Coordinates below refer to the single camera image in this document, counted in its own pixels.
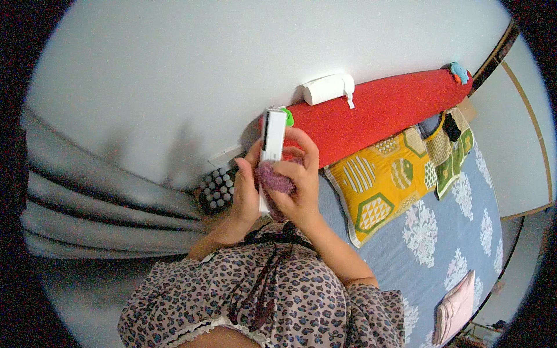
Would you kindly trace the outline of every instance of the blue cartoon toy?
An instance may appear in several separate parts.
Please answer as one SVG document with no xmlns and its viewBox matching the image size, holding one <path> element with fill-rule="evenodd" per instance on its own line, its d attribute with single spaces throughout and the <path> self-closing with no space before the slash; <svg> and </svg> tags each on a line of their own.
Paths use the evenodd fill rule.
<svg viewBox="0 0 557 348">
<path fill-rule="evenodd" d="M 457 62 L 452 62 L 449 64 L 451 73 L 455 77 L 456 82 L 465 85 L 468 82 L 468 71 L 460 66 Z"/>
</svg>

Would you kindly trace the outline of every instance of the mattress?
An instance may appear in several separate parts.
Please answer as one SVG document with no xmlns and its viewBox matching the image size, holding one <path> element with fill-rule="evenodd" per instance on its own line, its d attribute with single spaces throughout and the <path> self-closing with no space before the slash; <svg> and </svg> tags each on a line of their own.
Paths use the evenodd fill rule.
<svg viewBox="0 0 557 348">
<path fill-rule="evenodd" d="M 321 173 L 319 209 L 329 226 L 350 244 L 339 197 Z M 401 290 L 407 348 L 437 347 L 431 339 L 434 308 L 474 269 L 474 312 L 502 269 L 501 222 L 495 191 L 477 147 L 442 201 L 434 192 L 389 222 L 361 248 L 382 290 Z"/>
</svg>

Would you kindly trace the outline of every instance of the hand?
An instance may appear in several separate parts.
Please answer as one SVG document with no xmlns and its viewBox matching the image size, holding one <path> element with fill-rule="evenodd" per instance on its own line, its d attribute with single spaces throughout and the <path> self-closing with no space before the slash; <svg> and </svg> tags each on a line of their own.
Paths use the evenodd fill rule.
<svg viewBox="0 0 557 348">
<path fill-rule="evenodd" d="M 260 154 L 261 140 L 257 140 L 251 146 L 245 158 L 234 159 L 239 167 L 239 171 L 236 173 L 234 200 L 229 218 L 248 225 L 247 228 L 251 227 L 257 218 L 261 216 L 259 212 L 259 192 L 255 187 L 255 180 L 253 178 L 253 171 L 259 164 Z"/>
<path fill-rule="evenodd" d="M 267 189 L 269 196 L 278 209 L 288 217 L 302 232 L 309 225 L 321 218 L 319 213 L 319 150 L 311 138 L 301 129 L 286 128 L 285 138 L 296 140 L 302 150 L 287 148 L 285 152 L 301 157 L 304 165 L 289 161 L 274 164 L 273 170 L 277 174 L 289 177 L 296 189 L 290 196 Z"/>
</svg>

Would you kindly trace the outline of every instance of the green clip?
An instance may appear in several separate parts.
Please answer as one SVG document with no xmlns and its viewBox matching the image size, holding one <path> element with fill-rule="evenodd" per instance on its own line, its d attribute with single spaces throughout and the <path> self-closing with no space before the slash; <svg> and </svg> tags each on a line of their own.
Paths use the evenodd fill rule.
<svg viewBox="0 0 557 348">
<path fill-rule="evenodd" d="M 294 117 L 292 116 L 292 113 L 290 112 L 290 110 L 286 109 L 286 108 L 282 108 L 282 111 L 284 111 L 288 117 L 286 118 L 286 126 L 287 127 L 292 127 L 294 126 Z"/>
</svg>

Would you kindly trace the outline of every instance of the red bolster pillow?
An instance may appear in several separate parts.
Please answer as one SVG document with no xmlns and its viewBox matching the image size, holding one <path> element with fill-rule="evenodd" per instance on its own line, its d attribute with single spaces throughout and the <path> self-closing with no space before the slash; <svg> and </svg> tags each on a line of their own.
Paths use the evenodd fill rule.
<svg viewBox="0 0 557 348">
<path fill-rule="evenodd" d="M 294 127 L 305 131 L 319 148 L 319 168 L 388 138 L 461 102 L 472 88 L 472 76 L 461 85 L 447 69 L 386 77 L 357 85 L 354 109 L 346 97 L 310 106 L 288 107 Z M 285 146 L 294 146 L 291 140 Z"/>
</svg>

